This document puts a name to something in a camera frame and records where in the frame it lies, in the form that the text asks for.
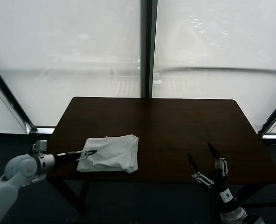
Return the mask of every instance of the white towel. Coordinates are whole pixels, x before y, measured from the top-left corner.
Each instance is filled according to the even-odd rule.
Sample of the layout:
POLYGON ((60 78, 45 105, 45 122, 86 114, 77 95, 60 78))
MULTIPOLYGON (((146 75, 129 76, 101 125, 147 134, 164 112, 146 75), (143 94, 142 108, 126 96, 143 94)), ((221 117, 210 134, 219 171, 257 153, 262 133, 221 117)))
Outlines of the white towel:
POLYGON ((89 138, 81 153, 77 171, 125 171, 128 174, 138 169, 137 151, 139 138, 135 135, 120 137, 89 138), (96 150, 90 156, 85 152, 96 150))

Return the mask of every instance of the wooden table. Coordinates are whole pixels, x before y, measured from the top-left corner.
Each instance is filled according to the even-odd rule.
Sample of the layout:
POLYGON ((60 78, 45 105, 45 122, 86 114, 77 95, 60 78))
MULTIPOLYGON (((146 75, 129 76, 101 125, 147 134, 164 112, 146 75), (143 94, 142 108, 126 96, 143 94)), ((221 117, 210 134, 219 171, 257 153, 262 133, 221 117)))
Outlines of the wooden table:
POLYGON ((82 150, 87 138, 139 137, 138 171, 76 171, 73 161, 48 173, 49 182, 79 211, 89 181, 194 183, 191 153, 202 173, 214 169, 210 142, 228 161, 228 184, 246 184, 241 201, 276 184, 276 166, 234 100, 75 97, 48 141, 48 153, 82 150), (80 197, 63 179, 85 180, 80 197))

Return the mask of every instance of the dark floor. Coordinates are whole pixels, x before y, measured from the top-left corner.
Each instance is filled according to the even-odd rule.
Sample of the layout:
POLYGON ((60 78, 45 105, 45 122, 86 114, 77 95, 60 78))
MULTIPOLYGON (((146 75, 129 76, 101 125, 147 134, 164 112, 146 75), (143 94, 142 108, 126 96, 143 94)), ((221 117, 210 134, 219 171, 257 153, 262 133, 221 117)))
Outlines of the dark floor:
MULTIPOLYGON (((39 135, 0 136, 0 176, 9 159, 28 152, 39 135)), ((276 145, 266 145, 276 163, 276 145)), ((79 194, 81 182, 67 181, 79 194)), ((241 185, 230 185, 232 192, 241 185)), ((276 199, 276 185, 268 185, 247 203, 276 199)), ((46 181, 20 189, 19 197, 3 223, 11 224, 212 224, 214 200, 198 184, 154 184, 128 182, 91 182, 86 198, 86 217, 78 212, 46 181)), ((248 209, 259 214, 266 224, 276 224, 276 208, 248 209)))

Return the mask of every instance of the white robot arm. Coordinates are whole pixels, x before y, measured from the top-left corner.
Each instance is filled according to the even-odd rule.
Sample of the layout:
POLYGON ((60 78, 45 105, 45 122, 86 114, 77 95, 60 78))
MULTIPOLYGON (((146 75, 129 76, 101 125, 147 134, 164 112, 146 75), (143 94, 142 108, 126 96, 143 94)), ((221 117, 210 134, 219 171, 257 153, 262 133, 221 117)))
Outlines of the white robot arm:
POLYGON ((16 201, 19 188, 45 179, 48 171, 78 159, 82 152, 44 154, 46 150, 47 141, 37 141, 33 144, 30 155, 19 155, 7 163, 4 175, 0 178, 0 221, 16 201))

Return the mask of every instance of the table leg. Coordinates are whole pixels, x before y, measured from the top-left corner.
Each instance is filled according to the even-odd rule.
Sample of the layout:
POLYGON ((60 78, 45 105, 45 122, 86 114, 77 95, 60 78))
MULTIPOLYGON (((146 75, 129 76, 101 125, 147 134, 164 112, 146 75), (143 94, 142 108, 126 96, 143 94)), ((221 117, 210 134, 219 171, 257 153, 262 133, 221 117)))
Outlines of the table leg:
POLYGON ((251 197, 257 191, 262 189, 264 186, 265 184, 247 184, 235 194, 235 197, 237 197, 239 199, 239 202, 242 203, 247 198, 251 197))
POLYGON ((79 199, 83 204, 85 203, 85 198, 86 198, 86 195, 87 195, 89 185, 90 185, 90 181, 83 181, 81 191, 80 191, 80 195, 79 195, 79 199))
POLYGON ((75 193, 71 190, 71 188, 69 188, 69 186, 64 182, 64 180, 53 179, 53 178, 47 178, 47 180, 81 214, 86 212, 86 207, 84 202, 75 195, 75 193))

